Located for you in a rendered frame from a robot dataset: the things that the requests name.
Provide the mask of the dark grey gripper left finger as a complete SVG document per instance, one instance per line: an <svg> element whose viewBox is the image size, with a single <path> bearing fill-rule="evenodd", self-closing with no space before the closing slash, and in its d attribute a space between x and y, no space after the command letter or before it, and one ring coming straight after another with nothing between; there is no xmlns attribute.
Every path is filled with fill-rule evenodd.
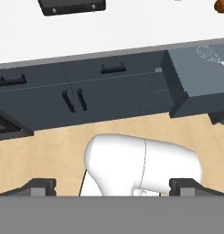
<svg viewBox="0 0 224 234"><path fill-rule="evenodd" d="M0 197L54 197L57 194L56 185L55 178L33 178L21 187L1 193Z"/></svg>

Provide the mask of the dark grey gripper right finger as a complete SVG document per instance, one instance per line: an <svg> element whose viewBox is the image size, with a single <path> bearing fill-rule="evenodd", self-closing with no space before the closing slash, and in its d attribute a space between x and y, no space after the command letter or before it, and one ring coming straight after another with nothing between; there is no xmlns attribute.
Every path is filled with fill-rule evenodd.
<svg viewBox="0 0 224 234"><path fill-rule="evenodd" d="M224 193L206 188L192 178L171 178L169 186L171 197L224 197Z"/></svg>

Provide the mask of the dark grey closed drawer stack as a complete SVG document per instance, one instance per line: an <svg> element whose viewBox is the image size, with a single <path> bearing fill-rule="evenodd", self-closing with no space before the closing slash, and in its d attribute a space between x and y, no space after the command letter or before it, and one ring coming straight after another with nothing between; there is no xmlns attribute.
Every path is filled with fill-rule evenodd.
<svg viewBox="0 0 224 234"><path fill-rule="evenodd" d="M162 72L156 72L144 96L143 114L170 112L173 106L174 103L165 76Z"/></svg>

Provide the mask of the open dark grey drawer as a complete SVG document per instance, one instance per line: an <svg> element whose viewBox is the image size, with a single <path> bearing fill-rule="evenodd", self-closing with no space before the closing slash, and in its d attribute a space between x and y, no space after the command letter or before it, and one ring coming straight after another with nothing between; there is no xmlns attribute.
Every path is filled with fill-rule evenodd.
<svg viewBox="0 0 224 234"><path fill-rule="evenodd" d="M174 102L172 118L224 112L224 66L191 47L166 50L161 68Z"/></svg>

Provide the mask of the wide dark grey drawer front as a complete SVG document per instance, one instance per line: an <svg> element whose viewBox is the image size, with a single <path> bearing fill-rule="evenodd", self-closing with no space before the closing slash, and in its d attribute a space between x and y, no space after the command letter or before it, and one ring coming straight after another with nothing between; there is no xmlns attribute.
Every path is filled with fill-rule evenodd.
<svg viewBox="0 0 224 234"><path fill-rule="evenodd" d="M62 68L71 82L130 76L154 72L156 68L160 67L163 55L163 51L154 51L107 58L75 60L63 63ZM115 67L121 63L126 67L125 72L101 74L102 65Z"/></svg>

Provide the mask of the white rounded object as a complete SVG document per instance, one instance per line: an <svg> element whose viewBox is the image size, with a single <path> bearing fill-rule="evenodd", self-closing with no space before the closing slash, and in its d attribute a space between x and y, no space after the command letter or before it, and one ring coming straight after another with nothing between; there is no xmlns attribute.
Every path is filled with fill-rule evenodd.
<svg viewBox="0 0 224 234"><path fill-rule="evenodd" d="M178 144L122 134L97 134L84 153L83 197L167 194L172 178L200 181L197 154Z"/></svg>

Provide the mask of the dark built-in appliance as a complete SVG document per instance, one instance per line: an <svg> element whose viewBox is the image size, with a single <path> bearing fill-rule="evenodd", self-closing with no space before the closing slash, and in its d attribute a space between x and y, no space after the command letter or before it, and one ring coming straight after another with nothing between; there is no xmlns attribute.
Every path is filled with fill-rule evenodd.
<svg viewBox="0 0 224 234"><path fill-rule="evenodd" d="M0 141L33 136L34 131L0 109Z"/></svg>

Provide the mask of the dark grey cupboard door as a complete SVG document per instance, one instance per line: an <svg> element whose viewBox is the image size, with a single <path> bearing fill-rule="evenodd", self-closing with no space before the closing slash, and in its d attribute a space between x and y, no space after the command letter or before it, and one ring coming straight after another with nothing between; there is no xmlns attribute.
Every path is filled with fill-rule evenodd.
<svg viewBox="0 0 224 234"><path fill-rule="evenodd" d="M153 75L151 73L105 80L74 82L70 86L76 97L82 89L87 111L80 104L85 122L102 122L141 114L144 96Z"/></svg>
<svg viewBox="0 0 224 234"><path fill-rule="evenodd" d="M0 109L34 131L81 123L81 114L75 96L75 112L64 102L61 92L70 90L68 84L24 90L0 92Z"/></svg>

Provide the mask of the black appliance with screws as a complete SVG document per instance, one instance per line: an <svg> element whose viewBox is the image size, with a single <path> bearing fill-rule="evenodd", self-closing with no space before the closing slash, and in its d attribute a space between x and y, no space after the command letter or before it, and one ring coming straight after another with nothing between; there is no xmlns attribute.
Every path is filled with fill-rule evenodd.
<svg viewBox="0 0 224 234"><path fill-rule="evenodd" d="M77 14L106 9L106 0L37 0L45 16Z"/></svg>

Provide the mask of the brown round object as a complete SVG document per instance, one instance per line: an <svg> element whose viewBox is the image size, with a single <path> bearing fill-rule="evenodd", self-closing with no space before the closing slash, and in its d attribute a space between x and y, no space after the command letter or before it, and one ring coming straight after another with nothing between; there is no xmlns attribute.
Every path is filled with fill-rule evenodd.
<svg viewBox="0 0 224 234"><path fill-rule="evenodd" d="M221 14L224 14L224 0L216 0L214 9Z"/></svg>

